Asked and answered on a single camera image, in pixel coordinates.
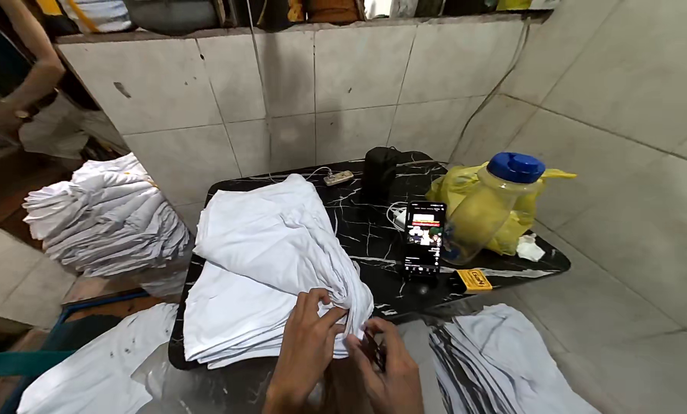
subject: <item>blue bottle cap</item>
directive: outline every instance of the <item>blue bottle cap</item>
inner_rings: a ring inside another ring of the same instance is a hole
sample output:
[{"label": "blue bottle cap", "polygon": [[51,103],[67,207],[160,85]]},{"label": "blue bottle cap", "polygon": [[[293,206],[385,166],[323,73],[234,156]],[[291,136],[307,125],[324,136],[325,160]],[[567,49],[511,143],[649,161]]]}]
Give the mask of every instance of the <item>blue bottle cap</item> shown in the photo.
[{"label": "blue bottle cap", "polygon": [[492,175],[513,183],[531,184],[545,172],[538,158],[518,153],[499,153],[486,166]]}]

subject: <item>dark stain on fabric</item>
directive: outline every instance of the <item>dark stain on fabric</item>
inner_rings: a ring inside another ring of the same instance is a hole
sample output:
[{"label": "dark stain on fabric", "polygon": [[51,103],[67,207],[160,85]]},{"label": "dark stain on fabric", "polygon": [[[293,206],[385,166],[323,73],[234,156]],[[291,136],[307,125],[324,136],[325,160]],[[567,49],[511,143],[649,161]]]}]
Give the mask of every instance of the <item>dark stain on fabric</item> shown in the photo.
[{"label": "dark stain on fabric", "polygon": [[123,87],[123,84],[121,82],[114,82],[114,88],[121,92],[121,94],[125,97],[131,98],[131,95],[127,92],[127,89]]}]

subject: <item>plastic bottle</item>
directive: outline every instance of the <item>plastic bottle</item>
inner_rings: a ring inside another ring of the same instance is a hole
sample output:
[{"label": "plastic bottle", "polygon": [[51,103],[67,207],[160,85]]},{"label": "plastic bottle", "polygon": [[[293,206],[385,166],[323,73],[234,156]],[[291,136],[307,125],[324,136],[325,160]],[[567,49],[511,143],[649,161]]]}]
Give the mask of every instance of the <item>plastic bottle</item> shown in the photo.
[{"label": "plastic bottle", "polygon": [[444,232],[443,259],[465,265],[507,221],[517,199],[538,192],[545,164],[530,155],[499,153],[477,172],[479,181],[453,211]]}]

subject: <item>black speaker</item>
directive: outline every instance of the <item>black speaker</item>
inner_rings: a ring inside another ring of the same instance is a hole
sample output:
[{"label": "black speaker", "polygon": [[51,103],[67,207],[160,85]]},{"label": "black speaker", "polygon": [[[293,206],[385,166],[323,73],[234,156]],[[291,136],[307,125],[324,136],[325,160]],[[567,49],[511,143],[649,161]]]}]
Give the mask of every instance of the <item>black speaker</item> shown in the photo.
[{"label": "black speaker", "polygon": [[387,200],[400,154],[400,151],[386,146],[376,146],[367,152],[361,179],[361,192],[366,200]]}]

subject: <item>finger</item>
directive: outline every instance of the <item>finger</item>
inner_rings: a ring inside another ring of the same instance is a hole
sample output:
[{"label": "finger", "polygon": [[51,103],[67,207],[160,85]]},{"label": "finger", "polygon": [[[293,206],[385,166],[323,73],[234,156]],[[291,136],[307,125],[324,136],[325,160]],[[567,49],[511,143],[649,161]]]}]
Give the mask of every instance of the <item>finger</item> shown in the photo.
[{"label": "finger", "polygon": [[295,320],[299,320],[302,318],[302,315],[305,313],[305,298],[307,297],[307,293],[301,292],[298,293],[298,300],[295,303],[295,313],[294,317]]},{"label": "finger", "polygon": [[356,362],[361,376],[364,378],[364,382],[367,386],[372,389],[375,387],[376,382],[380,381],[380,378],[376,375],[375,370],[371,367],[371,361],[364,355],[361,351],[361,341],[355,335],[349,334],[346,340],[343,342],[348,349],[348,355],[354,359]]},{"label": "finger", "polygon": [[295,309],[297,309],[297,306],[293,306],[293,310],[290,311],[288,320],[284,323],[285,328],[293,324],[293,321],[295,320]]},{"label": "finger", "polygon": [[339,308],[338,306],[333,306],[332,308],[328,309],[328,312],[326,312],[326,315],[323,315],[323,317],[320,318],[320,323],[324,324],[326,328],[329,328],[330,326],[333,326],[336,322],[339,322],[339,319],[344,317],[348,311],[344,308]]},{"label": "finger", "polygon": [[323,301],[325,304],[331,303],[331,298],[328,296],[328,291],[323,287],[315,287],[311,289],[305,298],[305,312],[309,312],[309,309],[314,309],[318,313],[318,303]]},{"label": "finger", "polygon": [[404,351],[404,342],[397,332],[397,327],[381,317],[373,317],[367,320],[367,326],[375,332],[385,334],[385,345],[387,353]]},{"label": "finger", "polygon": [[343,334],[346,331],[346,325],[344,324],[333,324],[328,329],[328,336],[329,337],[335,337],[338,334]]}]

